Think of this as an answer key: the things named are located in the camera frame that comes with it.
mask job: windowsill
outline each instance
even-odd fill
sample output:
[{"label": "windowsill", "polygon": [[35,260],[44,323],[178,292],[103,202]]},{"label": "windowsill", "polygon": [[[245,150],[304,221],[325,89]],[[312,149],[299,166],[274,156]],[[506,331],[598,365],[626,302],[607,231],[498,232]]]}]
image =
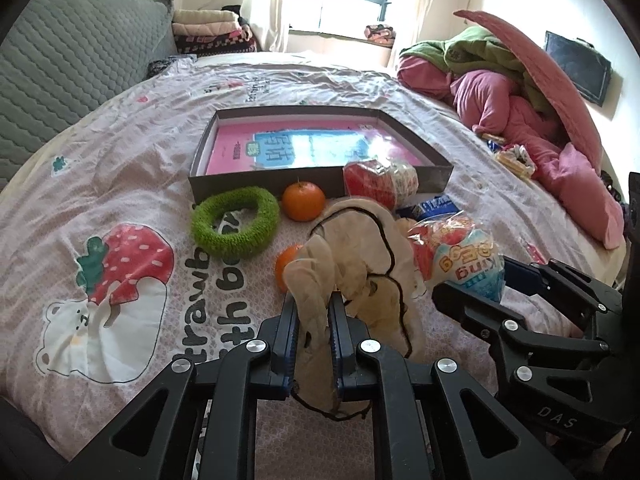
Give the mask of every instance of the windowsill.
[{"label": "windowsill", "polygon": [[320,38],[334,38],[336,40],[357,41],[359,43],[366,43],[373,46],[378,46],[380,48],[388,48],[389,50],[392,48],[392,45],[380,45],[378,43],[374,43],[373,41],[367,41],[364,38],[353,38],[351,36],[332,34],[330,32],[321,32],[319,30],[299,30],[296,28],[290,28],[289,34],[295,34],[296,36],[319,36]]}]

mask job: snack wrapper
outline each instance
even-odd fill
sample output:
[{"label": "snack wrapper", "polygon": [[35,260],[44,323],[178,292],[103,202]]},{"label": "snack wrapper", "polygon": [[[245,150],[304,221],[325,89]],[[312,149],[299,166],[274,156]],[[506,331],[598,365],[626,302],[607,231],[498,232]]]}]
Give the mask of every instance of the snack wrapper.
[{"label": "snack wrapper", "polygon": [[495,154],[495,160],[518,178],[528,179],[536,172],[536,165],[527,153],[527,149],[519,144],[505,146]]},{"label": "snack wrapper", "polygon": [[491,233],[463,211],[418,222],[407,233],[428,288],[451,280],[489,300],[504,291],[504,259]]},{"label": "snack wrapper", "polygon": [[403,207],[396,211],[400,218],[412,218],[420,222],[444,214],[454,214],[460,209],[456,206],[448,195],[438,195],[431,200],[420,202],[409,207]]},{"label": "snack wrapper", "polygon": [[402,160],[359,160],[342,169],[344,188],[350,196],[375,200],[390,211],[418,191],[415,168]]}]

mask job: bedsheet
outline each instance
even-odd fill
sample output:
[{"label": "bedsheet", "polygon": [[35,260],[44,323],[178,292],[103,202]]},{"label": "bedsheet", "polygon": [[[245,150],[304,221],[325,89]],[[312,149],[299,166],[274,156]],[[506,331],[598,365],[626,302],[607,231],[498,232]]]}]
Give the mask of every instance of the bedsheet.
[{"label": "bedsheet", "polygon": [[[379,107],[414,129],[454,164],[446,192],[505,254],[527,262],[534,245],[599,279],[618,272],[624,250],[604,250],[548,193],[497,164],[444,105],[388,74],[284,55],[181,60],[55,137],[0,194],[0,394],[63,456],[71,459],[172,358],[217,358],[279,313],[283,297],[264,269],[305,240],[309,224],[283,218],[254,258],[210,258],[189,232],[187,176],[217,108],[305,103]],[[247,221],[230,212],[219,228]],[[111,292],[122,280],[132,287],[116,308]],[[533,330],[571,330],[540,298],[508,289],[503,304]],[[424,359],[451,357],[494,390],[488,346],[428,295],[417,306]],[[257,479],[373,478],[370,420],[336,423],[294,400],[260,402],[256,465]]]}]

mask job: green blanket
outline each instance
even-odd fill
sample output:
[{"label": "green blanket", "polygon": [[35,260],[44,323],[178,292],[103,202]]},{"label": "green blanket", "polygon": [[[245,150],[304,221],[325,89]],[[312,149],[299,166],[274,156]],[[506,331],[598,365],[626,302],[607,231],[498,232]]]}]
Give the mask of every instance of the green blanket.
[{"label": "green blanket", "polygon": [[484,27],[469,27],[452,40],[422,41],[400,53],[418,56],[443,72],[463,75],[472,70],[491,70],[514,80],[536,111],[552,116],[556,112],[538,89],[524,65]]}]

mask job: gray quilted pillow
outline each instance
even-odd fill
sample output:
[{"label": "gray quilted pillow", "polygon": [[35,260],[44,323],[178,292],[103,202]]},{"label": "gray quilted pillow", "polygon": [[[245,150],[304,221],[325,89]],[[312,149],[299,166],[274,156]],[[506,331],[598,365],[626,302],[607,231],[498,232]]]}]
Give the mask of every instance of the gray quilted pillow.
[{"label": "gray quilted pillow", "polygon": [[31,0],[0,45],[0,189],[49,139],[175,53],[172,0]]}]

